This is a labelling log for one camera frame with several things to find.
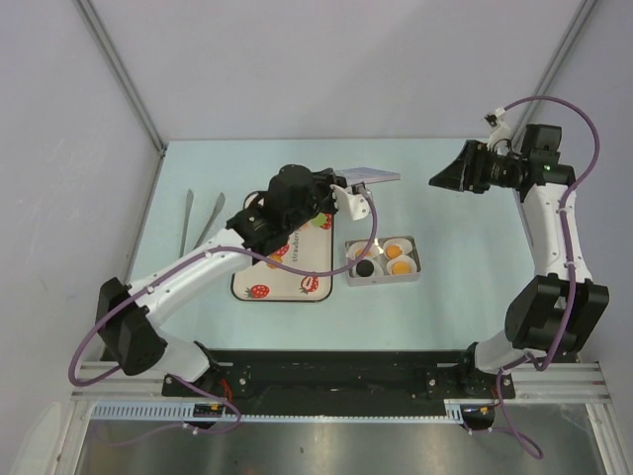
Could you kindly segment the metal serving tongs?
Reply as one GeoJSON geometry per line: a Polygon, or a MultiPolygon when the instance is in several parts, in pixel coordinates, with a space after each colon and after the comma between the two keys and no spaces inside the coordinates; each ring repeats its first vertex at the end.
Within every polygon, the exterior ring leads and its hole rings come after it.
{"type": "Polygon", "coordinates": [[[185,194],[184,218],[179,241],[179,257],[182,257],[187,250],[191,250],[193,247],[198,247],[207,239],[212,226],[214,225],[217,218],[220,216],[221,211],[225,206],[226,196],[223,192],[221,192],[213,202],[212,206],[208,206],[205,209],[205,220],[200,221],[195,228],[195,231],[199,232],[197,234],[195,242],[189,243],[190,222],[192,213],[194,211],[194,202],[195,193],[192,189],[188,189],[185,194]]]}

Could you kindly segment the black round cookie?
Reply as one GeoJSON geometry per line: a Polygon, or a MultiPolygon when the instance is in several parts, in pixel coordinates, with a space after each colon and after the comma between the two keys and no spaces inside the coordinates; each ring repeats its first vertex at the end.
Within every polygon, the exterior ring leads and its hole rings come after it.
{"type": "Polygon", "coordinates": [[[371,277],[375,273],[375,264],[370,259],[363,259],[356,265],[355,272],[362,278],[371,277]]]}

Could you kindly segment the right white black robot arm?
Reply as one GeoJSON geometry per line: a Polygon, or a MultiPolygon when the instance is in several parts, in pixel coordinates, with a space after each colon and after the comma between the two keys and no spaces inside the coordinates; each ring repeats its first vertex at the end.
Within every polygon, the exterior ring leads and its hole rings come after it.
{"type": "Polygon", "coordinates": [[[561,163],[562,130],[530,124],[519,153],[500,154],[467,140],[430,185],[482,194],[513,190],[534,263],[534,276],[509,304],[504,328],[472,346],[474,362],[458,369],[456,384],[468,397],[492,385],[492,374],[533,361],[539,370],[555,358],[579,352],[609,303],[607,287],[594,282],[578,236],[572,166],[561,163]]]}

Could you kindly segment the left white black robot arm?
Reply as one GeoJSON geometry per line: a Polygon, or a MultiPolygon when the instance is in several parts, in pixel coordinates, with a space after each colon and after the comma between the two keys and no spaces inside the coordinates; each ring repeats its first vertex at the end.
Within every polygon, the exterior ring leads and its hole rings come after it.
{"type": "Polygon", "coordinates": [[[312,172],[286,165],[223,229],[171,265],[133,284],[118,278],[105,282],[99,291],[97,333],[126,375],[160,367],[183,378],[195,394],[208,395],[218,386],[218,370],[199,344],[168,335],[162,325],[219,277],[272,255],[318,215],[344,211],[361,219],[366,204],[360,188],[330,168],[312,172]]]}

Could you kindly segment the silver tin lid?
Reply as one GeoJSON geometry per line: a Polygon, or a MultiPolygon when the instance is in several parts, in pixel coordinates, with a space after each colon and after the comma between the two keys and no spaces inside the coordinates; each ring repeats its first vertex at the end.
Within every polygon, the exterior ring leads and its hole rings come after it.
{"type": "Polygon", "coordinates": [[[401,175],[397,172],[370,167],[341,169],[336,170],[335,174],[344,178],[348,186],[358,184],[377,184],[398,181],[401,179],[401,175]]]}

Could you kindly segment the orange flower cookie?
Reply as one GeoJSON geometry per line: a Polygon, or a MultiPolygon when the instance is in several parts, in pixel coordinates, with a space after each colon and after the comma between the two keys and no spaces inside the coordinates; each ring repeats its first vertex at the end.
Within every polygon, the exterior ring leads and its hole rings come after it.
{"type": "Polygon", "coordinates": [[[386,255],[389,259],[395,259],[402,254],[403,254],[403,250],[397,244],[392,244],[386,248],[386,255]]]}

